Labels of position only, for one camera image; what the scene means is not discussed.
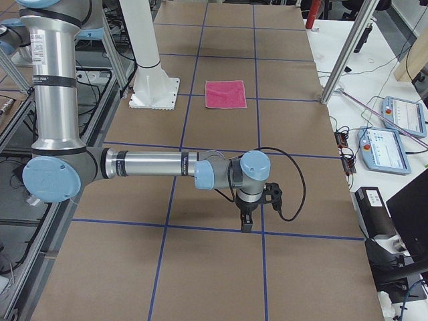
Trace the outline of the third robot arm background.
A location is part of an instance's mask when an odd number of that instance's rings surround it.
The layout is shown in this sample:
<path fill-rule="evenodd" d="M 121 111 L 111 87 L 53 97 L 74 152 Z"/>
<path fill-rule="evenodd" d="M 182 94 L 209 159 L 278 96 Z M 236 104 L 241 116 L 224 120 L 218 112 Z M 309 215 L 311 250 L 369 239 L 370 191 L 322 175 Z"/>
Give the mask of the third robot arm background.
<path fill-rule="evenodd" d="M 19 18 L 1 21 L 1 49 L 7 56 L 18 51 L 24 60 L 31 61 L 29 30 Z"/>

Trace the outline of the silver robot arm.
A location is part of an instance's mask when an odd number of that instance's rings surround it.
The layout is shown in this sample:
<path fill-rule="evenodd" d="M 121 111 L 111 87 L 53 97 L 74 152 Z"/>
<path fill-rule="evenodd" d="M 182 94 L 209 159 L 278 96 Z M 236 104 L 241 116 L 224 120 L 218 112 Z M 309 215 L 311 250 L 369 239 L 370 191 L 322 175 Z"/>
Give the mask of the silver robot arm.
<path fill-rule="evenodd" d="M 46 203 L 75 197 L 101 179 L 128 176 L 193 177 L 200 190 L 229 189 L 240 210 L 241 230 L 251 214 L 282 195 L 269 183 L 271 162 L 251 150 L 226 159 L 220 152 L 130 152 L 89 147 L 80 138 L 75 41 L 80 33 L 104 35 L 101 1 L 21 1 L 29 30 L 38 138 L 23 170 L 26 189 Z"/>

